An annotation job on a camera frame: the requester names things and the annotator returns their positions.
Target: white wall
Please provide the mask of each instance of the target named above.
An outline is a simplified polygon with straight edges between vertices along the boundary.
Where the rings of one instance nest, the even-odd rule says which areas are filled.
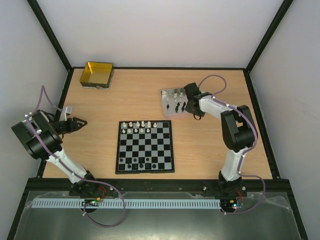
[[[246,67],[283,0],[38,0],[72,66]]]
[[[282,178],[320,234],[320,2],[294,1],[251,76]]]
[[[26,0],[1,1],[0,29],[0,239],[6,239],[27,179],[39,166],[11,126],[34,110],[42,84],[58,104],[67,71]],[[41,106],[52,110],[46,101]]]

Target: wooden tabletop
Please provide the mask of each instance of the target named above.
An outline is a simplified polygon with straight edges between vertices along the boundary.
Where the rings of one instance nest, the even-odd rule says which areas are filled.
[[[217,98],[233,105],[247,105],[256,117],[241,70],[153,70],[115,69],[111,88],[82,88],[83,69],[75,69],[65,106],[73,107],[71,117],[88,121],[79,131],[66,134],[62,146],[67,155],[89,170],[96,178],[108,179],[217,179],[226,159],[227,147],[222,137],[221,122],[206,114],[200,121],[191,114],[172,120],[175,173],[115,174],[119,122],[163,120],[160,90],[197,84],[210,74],[223,76],[227,88]],[[224,83],[208,78],[202,91],[217,92]],[[256,148],[246,156],[242,173],[271,179],[266,153],[258,132]],[[66,178],[47,163],[44,178]]]

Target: purple cable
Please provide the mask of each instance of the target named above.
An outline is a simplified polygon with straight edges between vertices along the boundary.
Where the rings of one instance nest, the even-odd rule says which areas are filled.
[[[47,92],[46,92],[45,86],[42,85],[42,86],[41,86],[41,92],[40,92],[39,101],[38,101],[38,104],[37,104],[36,107],[35,107],[34,113],[35,113],[36,111],[38,111],[38,109],[39,109],[39,106],[40,106],[40,103],[41,103],[41,100],[42,100],[42,94],[43,94],[43,93],[44,93],[46,99],[48,100],[48,102],[51,104],[51,106],[61,112],[62,109],[59,108],[59,107],[57,107],[56,105],[54,105],[54,104],[51,102],[51,100],[49,99],[48,94],[47,94]]]
[[[224,214],[226,214],[226,215],[244,214],[244,213],[247,213],[247,212],[255,209],[255,208],[262,202],[262,200],[264,199],[264,197],[265,197],[265,195],[266,195],[266,183],[265,183],[265,181],[262,179],[262,177],[260,177],[260,176],[258,176],[258,175],[245,175],[245,174],[242,174],[242,173],[239,172],[239,171],[240,171],[240,168],[241,168],[241,164],[242,164],[242,162],[243,162],[243,160],[244,160],[244,157],[243,157],[243,156],[244,156],[246,153],[248,153],[249,151],[253,150],[253,149],[256,147],[257,141],[258,141],[258,134],[257,134],[256,129],[254,128],[254,125],[250,122],[250,120],[249,120],[242,112],[240,112],[236,107],[231,106],[231,105],[225,103],[224,101],[221,101],[221,100],[216,99],[214,95],[212,95],[212,98],[211,98],[211,99],[212,99],[212,101],[214,101],[214,102],[216,102],[216,103],[218,103],[218,104],[220,104],[220,105],[222,105],[222,106],[225,106],[225,107],[227,107],[227,108],[230,108],[230,109],[234,110],[235,112],[237,112],[237,113],[246,121],[246,123],[250,126],[250,128],[252,129],[253,135],[254,135],[253,145],[252,145],[252,147],[250,147],[250,148],[248,148],[247,150],[243,151],[243,153],[242,153],[242,155],[241,155],[241,157],[240,157],[239,164],[238,164],[238,166],[237,166],[237,171],[238,171],[238,174],[239,174],[241,177],[258,178],[258,179],[261,180],[262,185],[263,185],[263,191],[262,191],[261,198],[259,199],[259,201],[258,201],[253,207],[251,207],[251,208],[249,208],[249,209],[247,209],[247,210],[244,210],[244,211],[240,211],[240,212],[228,212],[228,213],[227,213],[227,212],[225,212],[225,211],[221,208],[221,211],[222,211]]]
[[[223,76],[220,76],[220,75],[217,75],[217,74],[211,74],[211,75],[209,75],[209,76],[206,76],[206,77],[199,83],[198,88],[200,88],[201,84],[202,84],[205,80],[207,80],[208,78],[210,78],[210,77],[218,77],[218,78],[221,78],[221,79],[224,81],[224,87],[223,87],[223,89],[220,90],[220,91],[217,91],[217,92],[213,93],[213,94],[212,94],[213,96],[214,96],[214,95],[217,95],[217,94],[219,94],[219,93],[222,93],[224,90],[226,90],[226,88],[227,88],[227,81],[226,81],[226,79],[225,79]]]
[[[27,122],[27,124],[29,125],[29,127],[31,128],[31,131],[33,132],[34,136],[38,139],[39,143],[42,145],[42,147],[44,148],[44,150],[51,156],[53,156],[55,159],[58,159],[58,156],[55,155],[53,152],[51,152],[48,147],[45,145],[45,143],[43,142],[43,140],[41,139],[41,137],[39,136],[39,134],[37,133],[37,131],[34,129],[34,127],[32,126],[30,120],[29,120],[29,116],[26,116],[25,117],[25,120]],[[125,199],[124,199],[124,196],[120,193],[120,191],[115,188],[114,186],[112,186],[111,184],[109,183],[106,183],[106,182],[103,182],[103,181],[96,181],[96,180],[89,180],[89,179],[85,179],[81,176],[79,176],[78,174],[74,173],[64,162],[62,162],[60,159],[59,159],[59,163],[71,174],[74,174],[77,178],[85,181],[85,182],[89,182],[89,183],[95,183],[95,184],[102,184],[102,185],[106,185],[110,188],[113,188],[119,195],[119,197],[121,198],[122,200],[122,203],[123,203],[123,214],[120,218],[119,221],[117,221],[116,223],[114,224],[111,224],[111,225],[104,225],[104,224],[101,224],[101,223],[98,223],[97,221],[93,220],[87,213],[86,213],[86,207],[88,204],[86,204],[83,208],[83,211],[85,213],[85,215],[88,217],[88,219],[94,223],[95,225],[99,226],[99,227],[103,227],[103,228],[111,228],[111,227],[115,227],[115,226],[118,226],[120,223],[122,223],[122,221],[125,219],[126,217],[126,202],[125,202]]]

